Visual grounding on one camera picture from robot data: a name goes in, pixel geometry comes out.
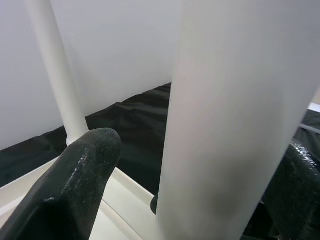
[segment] white wall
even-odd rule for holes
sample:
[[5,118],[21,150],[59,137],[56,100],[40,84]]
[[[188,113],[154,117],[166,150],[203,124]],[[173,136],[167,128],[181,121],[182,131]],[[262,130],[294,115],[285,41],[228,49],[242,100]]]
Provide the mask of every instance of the white wall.
[[[171,81],[181,0],[52,0],[86,115]],[[62,125],[22,0],[0,1],[0,149]]]

